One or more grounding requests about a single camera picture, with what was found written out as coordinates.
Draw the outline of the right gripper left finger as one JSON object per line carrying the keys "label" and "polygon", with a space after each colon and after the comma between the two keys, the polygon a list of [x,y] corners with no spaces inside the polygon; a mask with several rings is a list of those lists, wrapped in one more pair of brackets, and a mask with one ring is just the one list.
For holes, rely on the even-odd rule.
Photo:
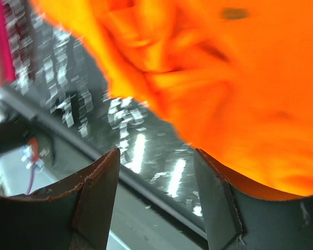
{"label": "right gripper left finger", "polygon": [[114,148],[30,195],[0,196],[0,249],[106,249],[119,166]]}

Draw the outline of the orange t shirt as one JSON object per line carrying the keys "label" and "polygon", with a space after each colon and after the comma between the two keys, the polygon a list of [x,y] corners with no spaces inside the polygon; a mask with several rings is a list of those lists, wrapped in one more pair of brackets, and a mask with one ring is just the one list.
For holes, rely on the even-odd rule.
{"label": "orange t shirt", "polygon": [[109,83],[235,173],[313,195],[313,1],[33,1]]}

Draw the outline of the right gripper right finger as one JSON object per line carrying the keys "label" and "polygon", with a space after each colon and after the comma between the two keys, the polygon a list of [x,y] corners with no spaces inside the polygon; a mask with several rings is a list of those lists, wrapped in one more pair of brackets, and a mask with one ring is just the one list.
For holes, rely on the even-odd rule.
{"label": "right gripper right finger", "polygon": [[194,154],[209,249],[313,249],[313,195],[262,185]]}

